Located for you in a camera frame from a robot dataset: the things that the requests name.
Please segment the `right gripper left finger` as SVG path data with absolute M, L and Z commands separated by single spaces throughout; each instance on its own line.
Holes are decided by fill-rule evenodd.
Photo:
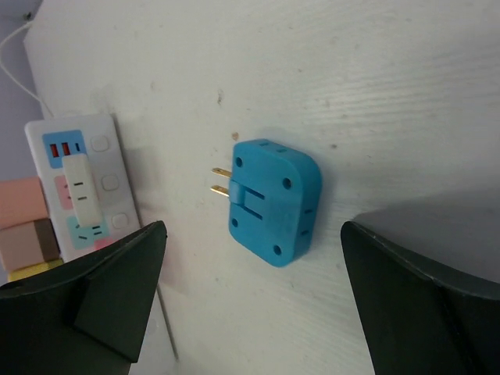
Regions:
M 139 359 L 163 257 L 162 221 L 1 287 L 3 374 L 127 374 Z

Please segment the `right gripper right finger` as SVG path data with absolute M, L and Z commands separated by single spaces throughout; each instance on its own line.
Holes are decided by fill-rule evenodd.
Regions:
M 348 221 L 341 246 L 377 374 L 497 374 L 499 285 Z

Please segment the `white plug adapter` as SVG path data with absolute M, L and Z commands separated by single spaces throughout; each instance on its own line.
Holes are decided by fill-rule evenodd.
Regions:
M 62 158 L 62 168 L 78 224 L 81 227 L 97 226 L 102 222 L 102 211 L 88 156 L 65 156 Z

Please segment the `blue plug adapter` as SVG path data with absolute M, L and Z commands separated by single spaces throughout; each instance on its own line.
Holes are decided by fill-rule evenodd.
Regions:
M 316 161 L 267 139 L 238 142 L 232 167 L 213 169 L 228 178 L 212 191 L 228 197 L 232 238 L 275 267 L 302 257 L 312 242 L 322 191 Z

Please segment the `pink plug adapter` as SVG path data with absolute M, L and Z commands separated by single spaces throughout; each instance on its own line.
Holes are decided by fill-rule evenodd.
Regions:
M 95 240 L 94 249 L 95 249 L 95 251 L 98 251 L 102 248 L 105 248 L 105 247 L 113 244 L 114 242 L 115 242 L 115 240 L 112 237 L 100 238 L 98 240 Z

